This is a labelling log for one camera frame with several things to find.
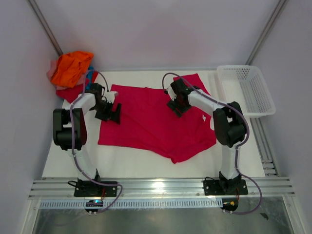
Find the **magenta pink t-shirt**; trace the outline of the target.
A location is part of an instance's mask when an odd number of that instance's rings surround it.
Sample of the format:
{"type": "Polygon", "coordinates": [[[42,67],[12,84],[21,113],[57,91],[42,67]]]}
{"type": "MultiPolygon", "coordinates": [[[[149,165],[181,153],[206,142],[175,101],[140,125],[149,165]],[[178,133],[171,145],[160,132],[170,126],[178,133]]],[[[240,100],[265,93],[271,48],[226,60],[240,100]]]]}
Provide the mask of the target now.
{"type": "Polygon", "coordinates": [[[143,149],[184,162],[216,144],[211,116],[192,107],[178,117],[161,89],[112,85],[121,103],[120,124],[103,121],[99,145],[143,149]]]}

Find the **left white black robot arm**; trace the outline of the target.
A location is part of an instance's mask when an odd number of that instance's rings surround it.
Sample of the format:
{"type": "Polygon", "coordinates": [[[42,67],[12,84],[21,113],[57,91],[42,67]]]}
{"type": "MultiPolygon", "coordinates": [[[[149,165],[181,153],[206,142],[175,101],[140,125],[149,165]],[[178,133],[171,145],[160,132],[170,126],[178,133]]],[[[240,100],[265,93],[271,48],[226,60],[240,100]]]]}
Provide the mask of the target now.
{"type": "Polygon", "coordinates": [[[53,141],[71,157],[78,177],[68,181],[74,187],[76,197],[117,195],[117,182],[104,182],[89,155],[87,143],[87,128],[85,115],[95,111],[95,117],[102,121],[120,123],[121,104],[115,104],[117,91],[106,91],[105,88],[93,83],[90,89],[82,93],[66,108],[53,111],[53,141]]]}

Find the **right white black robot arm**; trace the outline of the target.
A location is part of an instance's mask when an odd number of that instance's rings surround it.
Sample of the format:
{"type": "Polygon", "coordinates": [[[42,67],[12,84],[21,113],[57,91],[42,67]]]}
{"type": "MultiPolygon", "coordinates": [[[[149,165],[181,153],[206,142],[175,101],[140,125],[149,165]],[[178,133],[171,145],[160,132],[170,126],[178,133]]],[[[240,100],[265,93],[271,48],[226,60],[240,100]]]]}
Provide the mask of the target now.
{"type": "Polygon", "coordinates": [[[181,117],[196,107],[209,114],[213,120],[214,133],[222,145],[222,165],[218,187],[223,194],[237,192],[242,174],[238,168],[240,146],[247,142],[250,129],[237,102],[225,103],[214,99],[203,90],[186,85],[181,78],[175,80],[164,93],[169,95],[167,106],[181,117]]]}

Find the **blue t-shirt in pile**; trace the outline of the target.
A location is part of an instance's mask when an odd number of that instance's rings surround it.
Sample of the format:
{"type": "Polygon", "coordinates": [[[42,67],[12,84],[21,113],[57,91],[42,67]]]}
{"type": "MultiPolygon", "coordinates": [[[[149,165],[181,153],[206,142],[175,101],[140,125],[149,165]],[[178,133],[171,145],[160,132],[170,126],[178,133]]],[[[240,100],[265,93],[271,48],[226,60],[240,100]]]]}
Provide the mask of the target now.
{"type": "Polygon", "coordinates": [[[87,76],[86,76],[86,79],[87,79],[88,82],[92,82],[93,73],[94,73],[94,68],[93,68],[93,66],[89,66],[89,67],[88,67],[88,74],[87,74],[87,76]]]}

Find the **white perforated plastic basket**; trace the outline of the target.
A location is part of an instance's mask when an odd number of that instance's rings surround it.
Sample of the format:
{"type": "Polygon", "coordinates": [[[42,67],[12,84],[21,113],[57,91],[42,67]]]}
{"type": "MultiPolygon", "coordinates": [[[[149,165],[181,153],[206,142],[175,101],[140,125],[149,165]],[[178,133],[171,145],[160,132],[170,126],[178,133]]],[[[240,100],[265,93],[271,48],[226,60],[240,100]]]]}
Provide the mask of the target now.
{"type": "Polygon", "coordinates": [[[256,66],[223,65],[217,67],[219,98],[239,103],[249,118],[271,116],[276,107],[262,72],[256,66]]]}

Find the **pink t-shirt under orange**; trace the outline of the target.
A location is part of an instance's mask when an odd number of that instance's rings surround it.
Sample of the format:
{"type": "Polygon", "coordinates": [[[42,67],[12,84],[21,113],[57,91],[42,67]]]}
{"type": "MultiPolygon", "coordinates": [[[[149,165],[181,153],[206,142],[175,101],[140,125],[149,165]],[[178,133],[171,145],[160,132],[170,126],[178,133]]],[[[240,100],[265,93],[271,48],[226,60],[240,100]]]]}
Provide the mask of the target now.
{"type": "Polygon", "coordinates": [[[49,69],[48,72],[46,73],[47,78],[48,78],[49,80],[52,79],[52,76],[53,76],[53,74],[55,73],[56,69],[57,69],[57,60],[51,60],[51,61],[50,61],[50,69],[49,69]]]}

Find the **left controller board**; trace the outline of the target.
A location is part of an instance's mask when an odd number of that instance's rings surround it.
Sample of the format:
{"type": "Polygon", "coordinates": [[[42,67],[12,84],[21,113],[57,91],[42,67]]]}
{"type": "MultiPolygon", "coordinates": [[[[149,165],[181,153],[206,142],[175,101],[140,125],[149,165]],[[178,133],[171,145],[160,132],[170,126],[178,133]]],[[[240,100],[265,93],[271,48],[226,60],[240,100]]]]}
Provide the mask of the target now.
{"type": "Polygon", "coordinates": [[[84,207],[88,213],[98,212],[103,208],[103,201],[100,199],[92,199],[87,201],[84,207]]]}

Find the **controller board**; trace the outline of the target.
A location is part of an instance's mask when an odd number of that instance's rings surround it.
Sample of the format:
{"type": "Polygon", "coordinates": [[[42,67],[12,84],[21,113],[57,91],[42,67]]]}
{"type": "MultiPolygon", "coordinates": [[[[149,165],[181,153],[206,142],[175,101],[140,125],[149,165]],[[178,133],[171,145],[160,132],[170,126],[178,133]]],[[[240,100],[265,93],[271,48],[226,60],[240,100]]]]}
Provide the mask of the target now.
{"type": "Polygon", "coordinates": [[[221,209],[225,213],[233,214],[238,208],[238,200],[233,198],[223,198],[221,209]]]}
{"type": "Polygon", "coordinates": [[[98,212],[103,208],[103,201],[100,199],[92,199],[87,201],[84,207],[88,213],[98,212]]]}

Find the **right controller board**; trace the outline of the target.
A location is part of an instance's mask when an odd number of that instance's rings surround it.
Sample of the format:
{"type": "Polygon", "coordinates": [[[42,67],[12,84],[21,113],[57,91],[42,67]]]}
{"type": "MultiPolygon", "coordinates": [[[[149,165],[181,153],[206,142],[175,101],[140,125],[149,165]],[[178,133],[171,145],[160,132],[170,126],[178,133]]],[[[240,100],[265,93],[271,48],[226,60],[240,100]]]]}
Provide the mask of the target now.
{"type": "Polygon", "coordinates": [[[223,198],[221,209],[225,213],[233,214],[238,208],[238,200],[233,198],[223,198]]]}

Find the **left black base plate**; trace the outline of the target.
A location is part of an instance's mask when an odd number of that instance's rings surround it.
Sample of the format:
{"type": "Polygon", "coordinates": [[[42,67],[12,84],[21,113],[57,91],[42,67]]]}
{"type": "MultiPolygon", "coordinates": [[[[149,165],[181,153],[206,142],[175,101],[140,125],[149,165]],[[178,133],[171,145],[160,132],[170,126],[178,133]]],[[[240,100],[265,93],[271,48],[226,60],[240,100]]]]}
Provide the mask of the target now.
{"type": "Polygon", "coordinates": [[[91,181],[69,181],[68,184],[75,188],[74,197],[116,197],[117,182],[105,181],[104,183],[112,186],[101,186],[91,181]]]}

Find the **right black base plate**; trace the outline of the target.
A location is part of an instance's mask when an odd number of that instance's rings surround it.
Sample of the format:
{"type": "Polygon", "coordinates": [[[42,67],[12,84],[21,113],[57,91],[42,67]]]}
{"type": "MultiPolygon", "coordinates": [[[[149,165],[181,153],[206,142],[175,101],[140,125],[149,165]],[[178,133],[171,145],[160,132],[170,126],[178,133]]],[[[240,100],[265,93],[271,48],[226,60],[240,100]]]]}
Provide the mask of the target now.
{"type": "Polygon", "coordinates": [[[219,180],[204,180],[203,189],[205,195],[248,195],[248,188],[245,180],[241,180],[232,191],[226,192],[219,185],[219,180]]]}

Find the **aluminium front rail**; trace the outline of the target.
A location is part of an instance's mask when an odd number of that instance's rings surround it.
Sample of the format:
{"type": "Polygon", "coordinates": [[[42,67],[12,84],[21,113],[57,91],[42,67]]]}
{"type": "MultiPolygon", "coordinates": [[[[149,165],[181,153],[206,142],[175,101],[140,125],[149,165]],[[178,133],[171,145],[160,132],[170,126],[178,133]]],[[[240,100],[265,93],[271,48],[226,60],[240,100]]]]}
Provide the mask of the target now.
{"type": "MultiPolygon", "coordinates": [[[[68,185],[70,178],[36,180],[30,199],[73,198],[75,188],[68,185]]],[[[123,186],[121,198],[204,198],[201,178],[113,178],[123,186]]],[[[295,196],[287,177],[258,177],[254,179],[264,197],[295,196]]]]}

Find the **left corner metal post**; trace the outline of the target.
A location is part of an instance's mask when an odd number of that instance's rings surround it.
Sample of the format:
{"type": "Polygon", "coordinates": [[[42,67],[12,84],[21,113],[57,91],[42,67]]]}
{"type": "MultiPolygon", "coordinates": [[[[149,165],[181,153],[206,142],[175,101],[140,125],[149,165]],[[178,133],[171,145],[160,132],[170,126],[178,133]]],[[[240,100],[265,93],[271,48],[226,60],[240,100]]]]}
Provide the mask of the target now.
{"type": "Polygon", "coordinates": [[[55,50],[56,54],[58,56],[61,56],[63,54],[63,51],[56,39],[56,37],[54,36],[47,20],[45,19],[39,5],[37,4],[37,2],[35,0],[27,0],[27,3],[29,4],[30,8],[32,9],[34,15],[36,16],[39,24],[41,25],[42,29],[44,30],[48,40],[50,41],[53,49],[55,50]]]}

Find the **corner metal post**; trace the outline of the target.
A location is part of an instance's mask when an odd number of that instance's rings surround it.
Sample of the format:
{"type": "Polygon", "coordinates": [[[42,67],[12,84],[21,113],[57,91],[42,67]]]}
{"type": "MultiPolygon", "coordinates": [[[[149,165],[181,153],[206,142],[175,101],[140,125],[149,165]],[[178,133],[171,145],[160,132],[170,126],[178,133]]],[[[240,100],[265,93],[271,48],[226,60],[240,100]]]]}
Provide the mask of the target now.
{"type": "Polygon", "coordinates": [[[56,37],[54,36],[47,20],[45,19],[39,5],[37,4],[37,2],[35,0],[27,0],[27,3],[29,4],[30,8],[32,9],[34,15],[36,16],[39,24],[41,25],[42,29],[44,30],[48,40],[50,41],[53,49],[55,50],[56,54],[58,56],[61,56],[63,54],[63,51],[56,39],[56,37]]]}
{"type": "Polygon", "coordinates": [[[252,65],[256,56],[260,52],[261,48],[265,44],[266,40],[268,39],[271,31],[273,30],[275,24],[277,23],[279,17],[282,15],[285,7],[288,4],[288,0],[279,0],[274,7],[272,13],[270,14],[264,28],[262,29],[260,36],[258,37],[245,65],[252,65]]]}

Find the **right corner metal post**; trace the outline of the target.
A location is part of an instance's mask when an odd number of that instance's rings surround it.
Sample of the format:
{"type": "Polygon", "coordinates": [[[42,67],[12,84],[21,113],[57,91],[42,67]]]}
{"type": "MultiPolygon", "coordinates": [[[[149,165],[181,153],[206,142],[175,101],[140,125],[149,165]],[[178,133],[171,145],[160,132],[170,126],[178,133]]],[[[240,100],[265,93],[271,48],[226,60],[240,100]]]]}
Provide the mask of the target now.
{"type": "Polygon", "coordinates": [[[270,14],[264,28],[262,29],[260,36],[258,37],[245,65],[252,65],[256,56],[260,52],[261,48],[265,44],[266,40],[268,39],[271,31],[273,30],[275,24],[277,23],[279,17],[282,15],[285,7],[288,4],[288,0],[279,0],[274,7],[272,13],[270,14]]]}

